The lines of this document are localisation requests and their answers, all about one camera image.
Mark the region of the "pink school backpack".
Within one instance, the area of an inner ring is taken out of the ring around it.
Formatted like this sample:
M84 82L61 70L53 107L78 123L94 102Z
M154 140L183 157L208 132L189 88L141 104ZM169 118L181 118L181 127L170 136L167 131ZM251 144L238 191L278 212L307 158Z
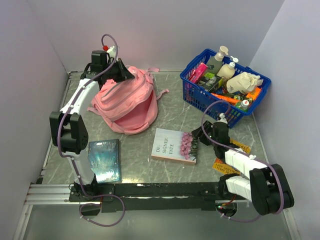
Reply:
M142 70L129 66L134 79L115 82L109 79L91 101L88 111L101 116L113 132L135 135L146 130L158 115L157 101L168 89L155 92L157 68Z

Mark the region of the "white book pink flowers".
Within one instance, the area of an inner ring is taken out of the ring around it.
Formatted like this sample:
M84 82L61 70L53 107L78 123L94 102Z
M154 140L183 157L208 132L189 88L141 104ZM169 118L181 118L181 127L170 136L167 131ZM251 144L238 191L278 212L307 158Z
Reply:
M195 165L198 155L198 139L191 132L157 128L151 157Z

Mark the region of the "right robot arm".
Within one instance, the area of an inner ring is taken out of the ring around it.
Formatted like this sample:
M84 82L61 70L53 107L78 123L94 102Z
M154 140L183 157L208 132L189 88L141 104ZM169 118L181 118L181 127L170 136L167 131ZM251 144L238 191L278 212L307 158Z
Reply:
M295 199L283 168L257 160L232 142L227 123L205 121L191 134L201 143L213 146L215 156L237 171L220 178L218 193L223 199L233 195L242 197L252 202L261 216L278 214L294 206Z

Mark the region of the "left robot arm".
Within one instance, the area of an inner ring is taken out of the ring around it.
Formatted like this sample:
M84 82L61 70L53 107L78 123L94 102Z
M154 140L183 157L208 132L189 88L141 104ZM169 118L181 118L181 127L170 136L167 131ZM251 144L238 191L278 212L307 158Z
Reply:
M91 61L80 77L79 84L68 103L49 116L52 143L61 157L68 159L74 175L72 192L93 201L100 197L95 173L85 153L89 134L83 115L93 98L109 80L117 83L132 80L129 72L118 56L110 56L103 50L94 50Z

